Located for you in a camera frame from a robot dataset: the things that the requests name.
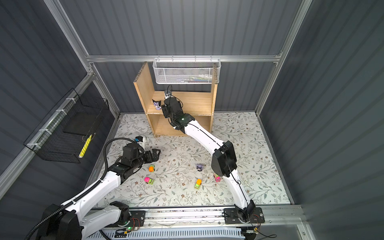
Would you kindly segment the black purple figurine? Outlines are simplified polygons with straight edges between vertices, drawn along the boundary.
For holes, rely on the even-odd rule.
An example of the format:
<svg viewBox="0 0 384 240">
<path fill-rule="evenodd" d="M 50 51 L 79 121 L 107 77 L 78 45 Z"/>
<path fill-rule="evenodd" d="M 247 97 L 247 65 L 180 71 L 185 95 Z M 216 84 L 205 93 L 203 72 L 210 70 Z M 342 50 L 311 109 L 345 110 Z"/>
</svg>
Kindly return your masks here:
<svg viewBox="0 0 384 240">
<path fill-rule="evenodd" d="M 197 171 L 201 172 L 204 169 L 204 165 L 203 164 L 197 164 L 196 169 L 197 169 Z"/>
<path fill-rule="evenodd" d="M 155 101 L 155 100 L 152 100 L 153 102 L 153 105 L 155 107 L 156 110 L 161 110 L 162 109 L 162 101 Z"/>
</svg>

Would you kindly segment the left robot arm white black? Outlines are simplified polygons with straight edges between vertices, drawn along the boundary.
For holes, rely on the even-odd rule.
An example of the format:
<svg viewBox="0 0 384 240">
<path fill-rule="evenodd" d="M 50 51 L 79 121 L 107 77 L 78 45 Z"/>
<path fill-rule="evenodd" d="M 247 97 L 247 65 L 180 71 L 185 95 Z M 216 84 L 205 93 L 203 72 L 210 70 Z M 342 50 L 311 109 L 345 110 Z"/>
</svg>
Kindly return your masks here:
<svg viewBox="0 0 384 240">
<path fill-rule="evenodd" d="M 119 201 L 89 215 L 89 211 L 113 189 L 119 187 L 130 176 L 137 173 L 144 164 L 159 160 L 161 150 L 145 151 L 141 138 L 128 139 L 123 155 L 113 165 L 105 159 L 102 176 L 75 197 L 61 205 L 47 207 L 42 219 L 26 235 L 37 240 L 84 240 L 109 225 L 133 226 L 137 220 L 132 218 L 129 206 Z"/>
</svg>

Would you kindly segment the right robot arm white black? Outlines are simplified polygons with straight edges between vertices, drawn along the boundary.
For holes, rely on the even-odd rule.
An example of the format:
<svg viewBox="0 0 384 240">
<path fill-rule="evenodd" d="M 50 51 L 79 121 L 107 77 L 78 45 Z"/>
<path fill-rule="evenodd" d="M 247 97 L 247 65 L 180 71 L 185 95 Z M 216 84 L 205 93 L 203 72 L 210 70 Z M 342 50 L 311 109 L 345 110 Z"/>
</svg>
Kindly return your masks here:
<svg viewBox="0 0 384 240">
<path fill-rule="evenodd" d="M 190 114 L 184 113 L 178 98 L 166 96 L 162 111 L 170 125 L 177 131 L 192 137 L 212 156 L 211 168 L 223 178 L 232 193 L 238 218 L 243 223 L 251 221 L 256 205 L 247 194 L 237 170 L 237 156 L 230 141 L 222 141 L 204 129 Z"/>
</svg>

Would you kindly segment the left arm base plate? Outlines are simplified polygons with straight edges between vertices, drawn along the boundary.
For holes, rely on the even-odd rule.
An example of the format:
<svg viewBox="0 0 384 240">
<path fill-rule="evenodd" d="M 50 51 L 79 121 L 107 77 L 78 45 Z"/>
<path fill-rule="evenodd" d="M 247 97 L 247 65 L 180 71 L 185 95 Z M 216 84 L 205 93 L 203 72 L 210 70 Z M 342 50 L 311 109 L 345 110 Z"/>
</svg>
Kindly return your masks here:
<svg viewBox="0 0 384 240">
<path fill-rule="evenodd" d="M 144 226 L 146 211 L 126 211 L 122 213 L 116 225 L 121 228 L 140 228 Z"/>
</svg>

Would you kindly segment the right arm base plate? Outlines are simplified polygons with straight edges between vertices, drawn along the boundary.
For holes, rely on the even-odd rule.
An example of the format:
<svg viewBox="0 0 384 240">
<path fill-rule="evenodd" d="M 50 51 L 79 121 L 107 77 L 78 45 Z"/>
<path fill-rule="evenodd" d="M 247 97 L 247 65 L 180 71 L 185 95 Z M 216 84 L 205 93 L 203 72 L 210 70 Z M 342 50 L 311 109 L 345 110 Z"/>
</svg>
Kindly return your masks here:
<svg viewBox="0 0 384 240">
<path fill-rule="evenodd" d="M 252 213 L 239 212 L 237 208 L 225 208 L 222 212 L 225 223 L 231 224 L 263 224 L 265 223 L 264 213 L 261 208 L 255 208 Z"/>
</svg>

